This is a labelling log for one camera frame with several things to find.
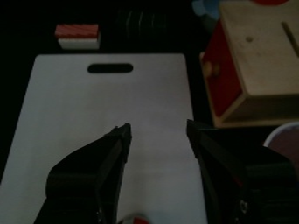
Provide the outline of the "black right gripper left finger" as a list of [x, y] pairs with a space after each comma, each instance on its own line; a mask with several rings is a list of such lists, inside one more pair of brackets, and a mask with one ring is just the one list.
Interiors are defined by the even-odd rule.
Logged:
[[115, 127], [52, 168], [33, 224], [116, 224], [131, 125]]

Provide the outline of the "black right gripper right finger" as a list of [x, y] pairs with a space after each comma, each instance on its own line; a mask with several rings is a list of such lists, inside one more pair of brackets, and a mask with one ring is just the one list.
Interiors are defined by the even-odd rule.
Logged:
[[299, 224], [299, 185], [291, 161], [237, 129], [189, 120], [208, 224]]

